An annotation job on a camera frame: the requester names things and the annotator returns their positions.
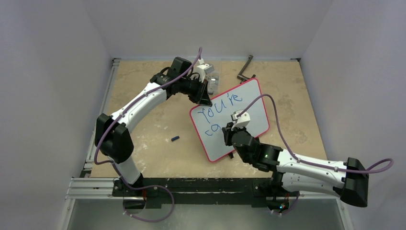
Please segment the pink framed whiteboard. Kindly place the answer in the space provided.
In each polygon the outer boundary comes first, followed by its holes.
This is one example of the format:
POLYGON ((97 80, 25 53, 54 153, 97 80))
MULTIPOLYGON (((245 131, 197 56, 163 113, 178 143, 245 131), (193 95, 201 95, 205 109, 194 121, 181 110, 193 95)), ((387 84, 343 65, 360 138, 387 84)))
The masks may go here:
POLYGON ((198 105, 190 110, 190 118, 208 161, 215 162, 234 150, 225 145, 222 127, 232 121, 234 112, 244 110, 261 94, 259 81, 251 79, 214 97, 211 107, 198 105))

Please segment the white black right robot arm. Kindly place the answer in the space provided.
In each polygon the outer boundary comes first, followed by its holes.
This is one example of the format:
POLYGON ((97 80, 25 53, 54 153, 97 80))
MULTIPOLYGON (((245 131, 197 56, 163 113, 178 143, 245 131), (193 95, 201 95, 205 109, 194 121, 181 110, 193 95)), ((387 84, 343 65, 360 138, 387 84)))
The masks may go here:
POLYGON ((269 189, 273 194, 318 192, 355 207, 367 207, 369 175, 358 159, 327 161, 300 154, 292 156, 287 149, 261 143, 245 127, 232 125, 229 122, 222 128, 225 145, 233 147, 244 163, 272 172, 269 189))

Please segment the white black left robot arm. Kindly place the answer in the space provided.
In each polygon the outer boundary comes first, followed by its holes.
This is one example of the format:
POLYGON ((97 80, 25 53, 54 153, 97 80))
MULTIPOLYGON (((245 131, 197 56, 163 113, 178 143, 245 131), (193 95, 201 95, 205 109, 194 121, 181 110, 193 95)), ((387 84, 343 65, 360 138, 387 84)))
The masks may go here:
POLYGON ((155 107, 178 93, 187 95, 194 104, 211 107, 207 75, 213 71, 213 65, 205 63, 201 57, 194 62, 176 57, 169 67, 153 75, 128 104, 111 115, 102 113, 98 116, 95 153, 108 158, 105 162, 116 169, 129 195, 139 195, 144 186, 142 173, 131 157, 134 150, 132 131, 155 107))

